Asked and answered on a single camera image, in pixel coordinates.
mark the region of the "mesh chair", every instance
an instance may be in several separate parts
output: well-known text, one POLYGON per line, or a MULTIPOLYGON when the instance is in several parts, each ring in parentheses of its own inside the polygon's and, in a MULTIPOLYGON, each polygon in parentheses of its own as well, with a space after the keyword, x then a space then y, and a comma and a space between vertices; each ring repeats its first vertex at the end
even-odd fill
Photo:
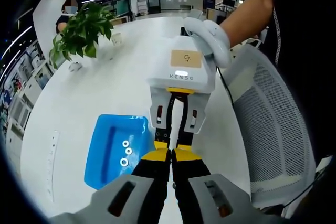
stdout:
POLYGON ((243 136, 255 207, 285 204, 314 180, 305 121, 282 77, 259 50, 245 45, 224 79, 243 136))

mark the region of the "human arm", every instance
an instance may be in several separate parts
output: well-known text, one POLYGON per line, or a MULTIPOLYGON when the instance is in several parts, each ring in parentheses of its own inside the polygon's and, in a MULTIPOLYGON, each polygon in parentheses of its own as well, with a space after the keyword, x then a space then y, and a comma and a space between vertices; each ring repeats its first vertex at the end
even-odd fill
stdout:
POLYGON ((265 29, 273 7, 273 0, 245 0, 220 25, 229 38, 230 46, 234 47, 265 29))
POLYGON ((56 21, 56 33, 61 33, 69 22, 69 17, 65 15, 61 15, 59 19, 56 21))
POLYGON ((60 33, 61 33, 66 27, 67 27, 67 23, 65 23, 65 22, 59 23, 59 24, 57 25, 57 29, 59 30, 60 33))

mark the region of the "washer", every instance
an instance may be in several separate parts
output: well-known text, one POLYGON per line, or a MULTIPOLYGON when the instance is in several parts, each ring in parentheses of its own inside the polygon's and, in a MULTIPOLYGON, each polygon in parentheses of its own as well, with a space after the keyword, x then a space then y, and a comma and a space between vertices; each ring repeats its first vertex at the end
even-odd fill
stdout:
POLYGON ((126 153, 127 155, 131 155, 131 154, 133 153, 132 148, 129 148, 129 147, 126 148, 125 153, 126 153))
POLYGON ((120 165, 122 166, 122 167, 126 167, 126 166, 128 166, 128 159, 127 158, 122 158, 122 159, 120 159, 120 165))
POLYGON ((130 142, 128 142, 128 140, 125 140, 125 141, 122 142, 122 146, 126 148, 126 147, 130 146, 130 142))

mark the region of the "label sticker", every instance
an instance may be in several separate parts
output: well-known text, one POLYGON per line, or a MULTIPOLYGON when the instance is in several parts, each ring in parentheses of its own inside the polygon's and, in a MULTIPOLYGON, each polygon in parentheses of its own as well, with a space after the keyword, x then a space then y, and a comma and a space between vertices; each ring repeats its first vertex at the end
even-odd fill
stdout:
POLYGON ((172 50, 171 62, 172 67, 202 67, 202 54, 197 51, 172 50))

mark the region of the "desk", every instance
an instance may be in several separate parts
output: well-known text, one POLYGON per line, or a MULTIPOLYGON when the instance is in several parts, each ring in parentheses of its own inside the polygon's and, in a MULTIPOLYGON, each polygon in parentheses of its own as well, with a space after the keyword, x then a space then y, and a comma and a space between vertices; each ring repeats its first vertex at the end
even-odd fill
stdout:
POLYGON ((209 20, 212 20, 215 23, 217 23, 217 18, 219 16, 226 18, 226 14, 227 13, 222 10, 216 10, 216 9, 210 9, 210 8, 207 8, 206 10, 206 18, 209 20))
POLYGON ((117 18, 114 18, 113 20, 111 20, 110 22, 111 22, 112 25, 116 26, 116 25, 126 23, 127 19, 128 19, 127 16, 117 17, 117 18))
MULTIPOLYGON (((123 46, 113 60, 84 65, 72 73, 66 61, 45 86, 26 126, 21 175, 28 194, 46 216, 75 212, 90 203, 95 190, 85 184, 84 172, 97 117, 105 113, 149 118, 149 69, 154 58, 160 56, 161 37, 179 35, 182 25, 181 17, 161 17, 116 26, 116 32, 122 33, 123 46), (60 138, 54 161, 53 203, 46 192, 46 163, 54 130, 60 132, 60 138)), ((178 134, 181 107, 176 102, 173 109, 172 144, 178 134)), ((203 128, 194 136, 193 150, 202 155, 212 173, 223 174, 250 194, 243 139, 219 77, 206 113, 203 128)), ((168 189, 160 223, 182 223, 171 181, 168 189)))

